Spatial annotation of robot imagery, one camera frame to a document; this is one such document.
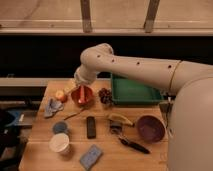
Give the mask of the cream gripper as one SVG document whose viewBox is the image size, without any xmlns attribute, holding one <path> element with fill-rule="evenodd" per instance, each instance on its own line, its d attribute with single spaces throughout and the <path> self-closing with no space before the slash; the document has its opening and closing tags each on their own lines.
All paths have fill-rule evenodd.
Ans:
<svg viewBox="0 0 213 171">
<path fill-rule="evenodd" d="M 97 73 L 81 65 L 74 73 L 75 83 L 77 85 L 91 85 L 97 78 Z M 66 86 L 64 91 L 66 94 L 72 93 L 77 86 Z"/>
</svg>

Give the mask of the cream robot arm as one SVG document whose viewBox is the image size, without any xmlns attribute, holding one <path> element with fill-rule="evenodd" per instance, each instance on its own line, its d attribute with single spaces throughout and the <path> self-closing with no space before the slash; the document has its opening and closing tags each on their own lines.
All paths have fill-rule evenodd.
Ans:
<svg viewBox="0 0 213 171">
<path fill-rule="evenodd" d="M 92 84 L 111 72 L 175 97 L 168 119 L 168 171 L 213 171 L 213 65 L 116 56 L 102 43 L 85 49 L 74 78 Z"/>
</svg>

